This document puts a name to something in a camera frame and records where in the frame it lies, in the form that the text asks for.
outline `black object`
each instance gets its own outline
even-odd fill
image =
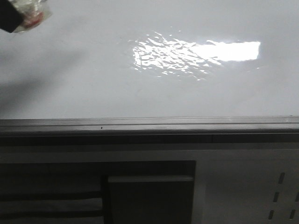
[[[0,28],[12,33],[24,19],[8,0],[0,0]]]

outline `white countertop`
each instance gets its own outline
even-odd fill
[[[0,119],[299,115],[298,0],[49,0],[0,32]]]

